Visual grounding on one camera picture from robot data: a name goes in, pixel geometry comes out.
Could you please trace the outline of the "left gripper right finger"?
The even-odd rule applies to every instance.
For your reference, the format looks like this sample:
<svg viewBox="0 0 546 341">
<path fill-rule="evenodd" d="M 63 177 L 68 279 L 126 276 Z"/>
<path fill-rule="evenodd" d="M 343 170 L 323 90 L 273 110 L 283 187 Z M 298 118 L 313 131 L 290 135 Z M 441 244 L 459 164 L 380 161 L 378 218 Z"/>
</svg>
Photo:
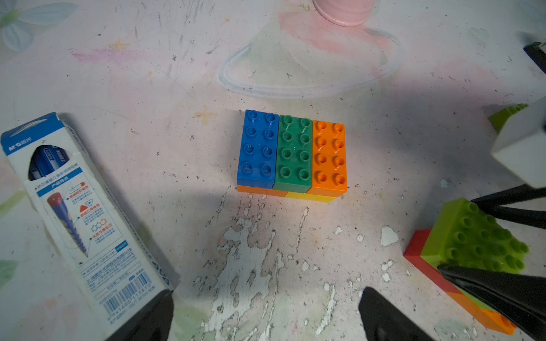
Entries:
<svg viewBox="0 0 546 341">
<path fill-rule="evenodd" d="M 364 288 L 358 311 L 367 340 L 433 341 L 374 288 Z"/>
</svg>

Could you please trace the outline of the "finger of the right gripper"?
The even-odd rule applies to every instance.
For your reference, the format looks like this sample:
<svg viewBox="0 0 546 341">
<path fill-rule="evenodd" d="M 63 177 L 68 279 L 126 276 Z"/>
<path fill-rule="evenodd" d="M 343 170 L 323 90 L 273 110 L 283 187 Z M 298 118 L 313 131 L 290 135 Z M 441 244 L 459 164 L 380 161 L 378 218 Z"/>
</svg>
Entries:
<svg viewBox="0 0 546 341">
<path fill-rule="evenodd" d="M 509 207 L 515 203 L 523 203 L 545 197 L 545 188 L 533 188 L 521 185 L 472 200 L 480 210 L 497 219 L 530 227 L 545 229 L 545 211 L 526 210 Z"/>
<path fill-rule="evenodd" d="M 440 265 L 449 282 L 494 308 L 534 340 L 545 339 L 545 278 Z"/>
</svg>

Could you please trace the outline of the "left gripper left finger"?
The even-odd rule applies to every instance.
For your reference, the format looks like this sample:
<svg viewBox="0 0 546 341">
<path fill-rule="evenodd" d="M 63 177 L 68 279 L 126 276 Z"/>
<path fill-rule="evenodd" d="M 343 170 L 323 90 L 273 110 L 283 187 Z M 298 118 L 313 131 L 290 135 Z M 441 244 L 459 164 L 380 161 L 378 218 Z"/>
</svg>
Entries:
<svg viewBox="0 0 546 341">
<path fill-rule="evenodd" d="M 163 290 L 107 340 L 165 341 L 173 321 L 172 291 Z"/>
</svg>

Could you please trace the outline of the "orange lego brick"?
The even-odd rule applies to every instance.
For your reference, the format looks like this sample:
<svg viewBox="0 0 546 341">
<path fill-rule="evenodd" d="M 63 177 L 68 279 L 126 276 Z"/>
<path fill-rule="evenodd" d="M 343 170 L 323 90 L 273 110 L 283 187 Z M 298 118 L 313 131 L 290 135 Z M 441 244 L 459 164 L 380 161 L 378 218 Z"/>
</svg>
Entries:
<svg viewBox="0 0 546 341">
<path fill-rule="evenodd" d="M 489 330 L 513 335 L 518 329 L 516 325 L 500 313 L 479 308 L 474 302 L 461 293 L 447 292 L 446 294 Z"/>
<path fill-rule="evenodd" d="M 311 188 L 307 194 L 340 197 L 348 190 L 346 129 L 313 121 Z"/>
<path fill-rule="evenodd" d="M 253 193 L 253 194 L 276 196 L 276 197 L 285 197 L 288 193 L 287 191 L 282 191 L 282 190 L 256 188 L 256 187 L 250 187 L 250 186 L 237 186 L 237 191 L 243 192 L 243 193 Z"/>
</svg>

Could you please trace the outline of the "small red lego brick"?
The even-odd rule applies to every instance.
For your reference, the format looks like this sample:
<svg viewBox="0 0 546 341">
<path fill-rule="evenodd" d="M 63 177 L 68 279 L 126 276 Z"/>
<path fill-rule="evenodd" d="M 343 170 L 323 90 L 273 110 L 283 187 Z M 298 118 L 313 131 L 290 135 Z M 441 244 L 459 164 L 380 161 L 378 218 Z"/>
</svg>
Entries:
<svg viewBox="0 0 546 341">
<path fill-rule="evenodd" d="M 422 257 L 422 251 L 425 243 L 431 233 L 431 229 L 418 230 L 414 232 L 403 256 L 419 271 L 421 271 L 429 280 L 436 284 L 446 293 L 462 294 L 458 288 L 447 281 L 434 267 L 428 264 Z"/>
</svg>

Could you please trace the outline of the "yellow lego brick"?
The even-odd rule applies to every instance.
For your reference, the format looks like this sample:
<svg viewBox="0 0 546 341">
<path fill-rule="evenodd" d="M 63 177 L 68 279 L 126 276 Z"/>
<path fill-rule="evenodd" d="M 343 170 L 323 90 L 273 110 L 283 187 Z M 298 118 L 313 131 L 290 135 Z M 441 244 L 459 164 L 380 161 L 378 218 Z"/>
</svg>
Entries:
<svg viewBox="0 0 546 341">
<path fill-rule="evenodd" d="M 295 193 L 295 192 L 288 192 L 285 197 L 294 198 L 298 200 L 311 200 L 311 201 L 317 201 L 322 203 L 330 203 L 336 199 L 336 197 L 331 197 L 331 196 L 320 196 L 320 195 L 313 195 L 308 193 Z"/>
</svg>

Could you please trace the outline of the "dark green lego brick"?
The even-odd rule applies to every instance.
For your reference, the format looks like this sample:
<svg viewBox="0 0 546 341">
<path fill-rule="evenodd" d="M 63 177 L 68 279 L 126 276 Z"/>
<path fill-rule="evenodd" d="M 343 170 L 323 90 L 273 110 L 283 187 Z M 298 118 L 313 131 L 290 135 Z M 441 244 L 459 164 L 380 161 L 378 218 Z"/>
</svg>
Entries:
<svg viewBox="0 0 546 341">
<path fill-rule="evenodd" d="M 280 115 L 273 190 L 306 193 L 312 184 L 312 121 Z"/>
</svg>

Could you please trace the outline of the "blue lego brick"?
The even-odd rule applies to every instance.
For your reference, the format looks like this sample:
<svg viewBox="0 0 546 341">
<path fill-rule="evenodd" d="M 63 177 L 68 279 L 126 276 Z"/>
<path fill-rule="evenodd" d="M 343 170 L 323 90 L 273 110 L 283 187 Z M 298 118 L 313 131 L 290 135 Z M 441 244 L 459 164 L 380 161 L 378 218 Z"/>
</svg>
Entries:
<svg viewBox="0 0 546 341">
<path fill-rule="evenodd" d="M 239 186 L 272 189 L 279 123 L 276 114 L 246 110 L 237 169 Z"/>
</svg>

